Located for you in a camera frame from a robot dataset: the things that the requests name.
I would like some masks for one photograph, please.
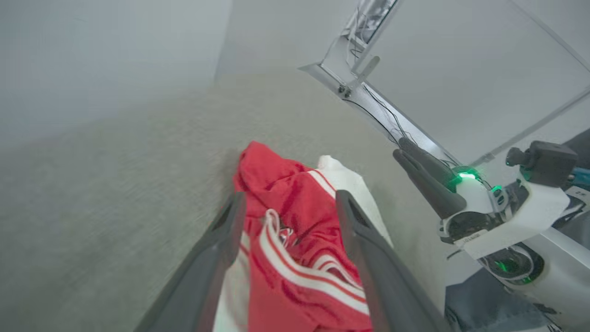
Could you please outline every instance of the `red garment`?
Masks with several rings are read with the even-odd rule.
[[[335,200],[311,172],[321,175],[258,142],[240,157],[234,185],[247,196],[249,331],[371,329],[358,272],[342,245]],[[293,230],[295,241],[282,244],[282,227]]]

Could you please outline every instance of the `glowing green led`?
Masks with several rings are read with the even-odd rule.
[[[469,173],[459,173],[459,176],[462,178],[472,178],[475,180],[476,176],[473,174],[469,174]]]

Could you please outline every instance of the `white fabric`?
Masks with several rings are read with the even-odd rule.
[[[317,183],[332,197],[336,197],[335,190],[349,191],[359,203],[366,215],[369,217],[377,231],[379,231],[379,233],[387,240],[387,242],[391,244],[391,239],[389,238],[389,234],[385,229],[385,225],[381,219],[381,214],[379,213],[377,204],[375,203],[373,196],[363,181],[363,178],[359,174],[344,167],[340,161],[330,157],[329,155],[321,156],[318,162],[318,168],[316,170],[309,171],[308,174],[310,174],[311,177],[313,177]],[[274,210],[269,210],[267,211],[265,218],[265,227],[263,232],[265,232],[267,229],[268,224],[272,222],[278,222],[278,215]],[[287,262],[292,261],[291,257],[289,257],[283,246],[278,243],[278,237],[275,236],[272,239],[277,242],[276,246],[278,247],[279,251],[284,253],[283,256]],[[338,299],[342,298],[342,302],[349,303],[353,308],[361,312],[368,313],[366,304],[357,302],[353,298],[349,298],[346,294],[338,291],[330,285],[319,285],[317,283],[307,284],[307,280],[302,280],[301,278],[290,274],[289,269],[282,268],[283,264],[277,257],[274,256],[276,253],[273,252],[273,250],[270,250],[270,244],[268,241],[269,240],[265,236],[261,236],[261,245],[263,249],[268,249],[264,251],[267,253],[267,258],[273,263],[273,265],[281,274],[285,273],[285,278],[291,280],[291,282],[294,282],[295,284],[304,283],[307,287],[315,287],[318,290],[326,291],[326,293],[330,294],[331,296],[339,297]],[[241,247],[238,258],[225,273],[223,287],[219,296],[217,313],[215,315],[214,331],[216,332],[242,332],[248,330],[248,302],[250,299],[250,266],[248,264],[249,249],[250,238],[246,233],[242,233]],[[319,274],[325,276],[326,278],[333,279],[334,282],[341,285],[343,288],[346,288],[351,293],[364,298],[364,292],[360,289],[360,286],[352,280],[352,277],[346,273],[341,264],[334,257],[324,255],[314,262],[311,269],[302,266],[298,266],[298,268],[303,268],[312,274]],[[340,271],[347,281],[350,282],[350,285],[340,281],[332,274],[328,273],[327,271],[330,268],[335,268]]]

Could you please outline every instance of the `gray table surface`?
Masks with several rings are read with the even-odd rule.
[[[232,192],[252,140],[362,175],[439,308],[437,217],[357,111],[296,70],[219,82],[0,155],[0,330],[130,331]]]

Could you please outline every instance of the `red and white clothing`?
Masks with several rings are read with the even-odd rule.
[[[391,243],[362,177],[329,156],[313,170],[252,142],[240,157],[234,185],[246,192],[246,221],[240,252],[224,279],[215,330],[371,330],[335,206],[336,190],[350,191]]]

